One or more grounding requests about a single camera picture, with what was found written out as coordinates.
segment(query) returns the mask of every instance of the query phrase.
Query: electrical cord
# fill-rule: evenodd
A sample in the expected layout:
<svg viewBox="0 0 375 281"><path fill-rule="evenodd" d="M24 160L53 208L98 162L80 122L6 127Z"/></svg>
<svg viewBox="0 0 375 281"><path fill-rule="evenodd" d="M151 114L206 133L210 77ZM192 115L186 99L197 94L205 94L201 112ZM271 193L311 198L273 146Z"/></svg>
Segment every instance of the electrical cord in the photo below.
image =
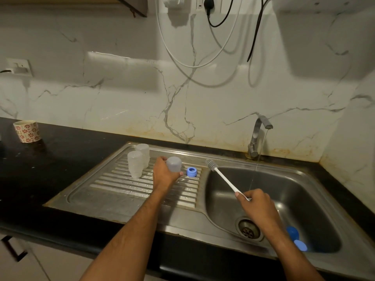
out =
<svg viewBox="0 0 375 281"><path fill-rule="evenodd" d="M165 46L165 49L168 51L169 55L179 64L181 64L182 66L185 66L185 67L188 67L188 68L201 68L203 66L206 66L208 64L210 64L212 61L214 61L219 55L220 53L224 50L224 47L227 45L228 41L229 41L229 38L232 36L232 33L234 31L234 27L236 26L236 23L237 23L237 19L238 19L238 16L240 15L240 9L241 9L241 4L242 4L242 0L240 2L240 6L238 7L238 12L237 12L237 16L236 16L236 19L234 20L234 23L233 23L233 27L231 29L231 32L229 33L228 35L228 38L227 40L225 41L223 47L221 47L220 51L208 62L204 63L204 64L201 64L201 65L198 65L198 66L189 66L189 65L186 65L184 63L182 63L181 61L177 60L176 57L172 54L172 52L168 49L166 43L165 43L165 40L164 40L164 37L163 37L163 32L162 32L162 28L160 26L160 20L159 20L159 12L158 12L158 8L159 8L159 4L158 4L158 0L155 0L155 8L156 8L156 20L157 20L157 24L159 26L159 31L160 31L160 35L162 37L162 40L163 40L163 43L164 43L164 46Z"/></svg>
<svg viewBox="0 0 375 281"><path fill-rule="evenodd" d="M250 58L251 58L251 56L253 55L254 46L255 46L255 41L256 41L256 36L258 35L258 30L259 30L260 22L261 22L261 20L262 20L263 10L264 10L264 7L267 5L268 1L269 1L269 0L266 0L266 1L263 3L263 0L262 0L262 6L261 6L261 8L260 8L260 12L259 12L258 20L256 21L256 28L255 28L255 33L254 33L253 44L252 44L252 46L251 46L251 50L250 50L249 57L247 58L247 62L250 61Z"/></svg>
<svg viewBox="0 0 375 281"><path fill-rule="evenodd" d="M211 27L213 27L213 28L217 28L217 27L221 26L221 25L225 22L225 20L228 18L228 15L229 15L229 13L230 13L230 11L231 11L231 9L232 9L232 4L233 4L233 0L231 1L231 5L229 6L229 10L228 10L228 12L227 12L227 15L226 15L225 18L222 20L222 22L219 23L218 25L213 25L213 24L211 23L211 20L210 20L210 11L211 11L211 10L213 9L213 7L214 7L213 0L212 0L212 1L211 1L211 0L204 0L204 8L207 10L207 19L209 20L209 24L210 24Z"/></svg>

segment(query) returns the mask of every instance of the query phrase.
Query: mug rim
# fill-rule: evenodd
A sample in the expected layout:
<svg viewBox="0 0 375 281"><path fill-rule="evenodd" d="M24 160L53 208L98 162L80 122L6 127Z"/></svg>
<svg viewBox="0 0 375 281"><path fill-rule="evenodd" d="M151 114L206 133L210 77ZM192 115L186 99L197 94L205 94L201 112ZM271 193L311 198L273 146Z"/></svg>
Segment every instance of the mug rim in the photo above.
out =
<svg viewBox="0 0 375 281"><path fill-rule="evenodd" d="M28 124L33 124L33 123L36 123L36 121L35 120L21 120L21 121L14 122L13 125L28 125Z"/></svg>

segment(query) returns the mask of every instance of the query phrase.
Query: person's left hand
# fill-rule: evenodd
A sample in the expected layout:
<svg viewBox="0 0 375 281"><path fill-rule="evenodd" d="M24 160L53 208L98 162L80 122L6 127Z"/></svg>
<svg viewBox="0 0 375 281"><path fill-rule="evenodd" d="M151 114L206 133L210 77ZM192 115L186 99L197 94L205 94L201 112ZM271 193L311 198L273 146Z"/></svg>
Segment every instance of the person's left hand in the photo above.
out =
<svg viewBox="0 0 375 281"><path fill-rule="evenodd" d="M154 165L154 185L153 192L166 195L175 181L183 175L183 172L171 172L166 166L166 157L158 157Z"/></svg>

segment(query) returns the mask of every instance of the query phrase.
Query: black countertop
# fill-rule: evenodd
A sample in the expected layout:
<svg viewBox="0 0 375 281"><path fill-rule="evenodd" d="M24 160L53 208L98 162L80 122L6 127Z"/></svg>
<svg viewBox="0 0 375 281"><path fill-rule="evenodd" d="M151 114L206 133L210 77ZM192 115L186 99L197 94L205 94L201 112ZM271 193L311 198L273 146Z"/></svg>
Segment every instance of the black countertop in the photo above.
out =
<svg viewBox="0 0 375 281"><path fill-rule="evenodd" d="M171 143L119 134L39 124L43 140L22 144L15 120L0 118L0 231L94 258L123 226L42 206L127 141L223 156L240 152ZM375 240L375 215L317 163L262 157L315 175L354 221ZM202 242L156 232L149 270L168 280L285 280L281 264ZM322 272L326 280L341 276Z"/></svg>

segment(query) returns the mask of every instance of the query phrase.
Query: stainless steel sink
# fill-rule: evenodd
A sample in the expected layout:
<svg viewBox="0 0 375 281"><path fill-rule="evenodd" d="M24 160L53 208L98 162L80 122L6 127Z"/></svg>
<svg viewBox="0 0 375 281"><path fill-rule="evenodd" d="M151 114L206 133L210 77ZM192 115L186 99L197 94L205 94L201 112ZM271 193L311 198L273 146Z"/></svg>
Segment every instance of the stainless steel sink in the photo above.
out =
<svg viewBox="0 0 375 281"><path fill-rule="evenodd" d="M152 168L158 156L178 156L183 168L195 166L196 178L181 177L164 202L158 230L248 254L275 258L257 226L246 217L234 193L206 159L214 160L241 191L260 188L270 195L284 226L294 226L308 247L307 258L319 269L375 279L375 248L346 212L312 176L280 165L150 146L151 161L142 177L132 179L129 142L45 206L126 223L152 192Z"/></svg>

